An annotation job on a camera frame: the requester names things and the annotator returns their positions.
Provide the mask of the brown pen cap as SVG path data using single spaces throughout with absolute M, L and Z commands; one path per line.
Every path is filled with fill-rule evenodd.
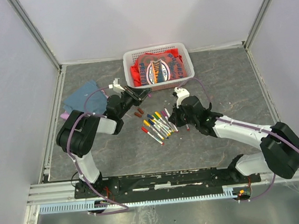
M 141 118 L 141 117 L 143 116 L 144 112 L 143 112 L 140 108 L 138 108 L 138 109 L 134 112 L 134 114 L 135 114 L 135 116 Z

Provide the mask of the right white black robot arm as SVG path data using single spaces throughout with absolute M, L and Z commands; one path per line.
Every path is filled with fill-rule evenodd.
M 286 123 L 258 125 L 231 119 L 203 107 L 196 96 L 174 104 L 169 122 L 176 127 L 190 124 L 203 135 L 231 139 L 257 148 L 259 152 L 256 154 L 240 154 L 233 159 L 228 171 L 233 183 L 268 171 L 291 179 L 299 169 L 299 137 Z

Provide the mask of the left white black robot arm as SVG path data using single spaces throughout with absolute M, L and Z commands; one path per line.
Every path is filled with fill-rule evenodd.
M 72 159 L 80 180 L 86 183 L 87 193 L 93 197 L 100 196 L 104 190 L 101 171 L 91 153 L 96 134 L 120 133 L 123 116 L 133 106 L 141 105 L 152 89 L 125 86 L 118 92 L 108 97 L 102 114 L 73 110 L 56 137 L 56 144 Z

